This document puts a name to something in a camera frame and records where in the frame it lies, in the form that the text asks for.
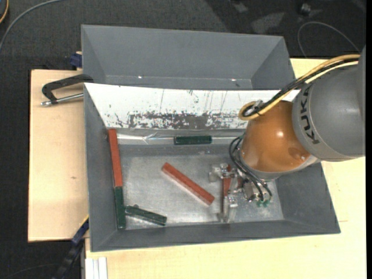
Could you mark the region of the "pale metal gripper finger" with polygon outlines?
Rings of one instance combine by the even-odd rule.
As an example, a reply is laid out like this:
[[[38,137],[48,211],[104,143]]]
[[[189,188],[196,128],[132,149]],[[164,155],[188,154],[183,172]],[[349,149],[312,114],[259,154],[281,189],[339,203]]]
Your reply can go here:
[[[233,196],[224,196],[222,198],[222,209],[219,213],[219,219],[224,223],[232,223],[235,220],[238,209],[238,201]]]
[[[214,164],[209,172],[209,182],[214,183],[217,180],[233,179],[237,177],[236,169],[233,169],[228,163]]]

